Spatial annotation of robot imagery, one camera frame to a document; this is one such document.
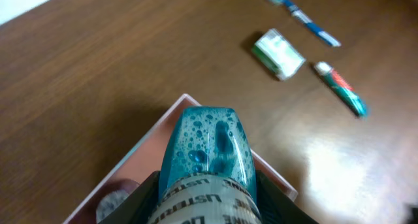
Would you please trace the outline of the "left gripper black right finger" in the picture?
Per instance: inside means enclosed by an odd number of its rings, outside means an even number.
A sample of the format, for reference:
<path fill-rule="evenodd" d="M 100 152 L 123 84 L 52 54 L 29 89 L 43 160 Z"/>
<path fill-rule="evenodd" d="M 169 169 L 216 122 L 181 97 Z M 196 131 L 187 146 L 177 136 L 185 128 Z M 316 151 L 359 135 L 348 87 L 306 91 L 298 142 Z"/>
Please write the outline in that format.
<path fill-rule="evenodd" d="M 260 170 L 256 171 L 257 207 L 263 224 L 318 224 Z"/>

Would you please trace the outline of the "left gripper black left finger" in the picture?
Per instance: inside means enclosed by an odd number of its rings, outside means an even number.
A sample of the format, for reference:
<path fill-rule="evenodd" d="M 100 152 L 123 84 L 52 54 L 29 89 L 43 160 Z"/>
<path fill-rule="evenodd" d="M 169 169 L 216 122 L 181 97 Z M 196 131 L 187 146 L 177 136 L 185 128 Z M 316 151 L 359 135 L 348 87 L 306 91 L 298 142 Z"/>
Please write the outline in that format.
<path fill-rule="evenodd" d="M 148 221 L 159 199 L 159 171 L 151 173 L 128 198 L 117 207 L 102 223 L 129 224 Z"/>

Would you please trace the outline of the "clear bottle with purple liquid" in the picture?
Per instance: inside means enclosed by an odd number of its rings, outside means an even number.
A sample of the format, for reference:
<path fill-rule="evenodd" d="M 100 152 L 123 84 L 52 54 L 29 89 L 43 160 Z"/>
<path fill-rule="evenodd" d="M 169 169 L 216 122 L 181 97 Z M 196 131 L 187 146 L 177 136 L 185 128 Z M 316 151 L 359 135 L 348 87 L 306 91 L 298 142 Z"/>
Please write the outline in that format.
<path fill-rule="evenodd" d="M 105 185 L 104 193 L 96 207 L 96 223 L 100 223 L 117 209 L 128 196 L 139 186 L 134 180 L 118 180 Z"/>

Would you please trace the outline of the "teal mouthwash bottle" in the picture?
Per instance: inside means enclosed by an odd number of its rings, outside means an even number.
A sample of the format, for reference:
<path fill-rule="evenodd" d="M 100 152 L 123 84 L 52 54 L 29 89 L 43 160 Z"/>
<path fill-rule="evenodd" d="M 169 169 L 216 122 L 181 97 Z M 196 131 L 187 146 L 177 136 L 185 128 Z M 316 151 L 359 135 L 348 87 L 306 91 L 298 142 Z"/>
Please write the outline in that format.
<path fill-rule="evenodd" d="M 255 165 L 232 108 L 190 106 L 163 158 L 148 223 L 261 223 Z"/>

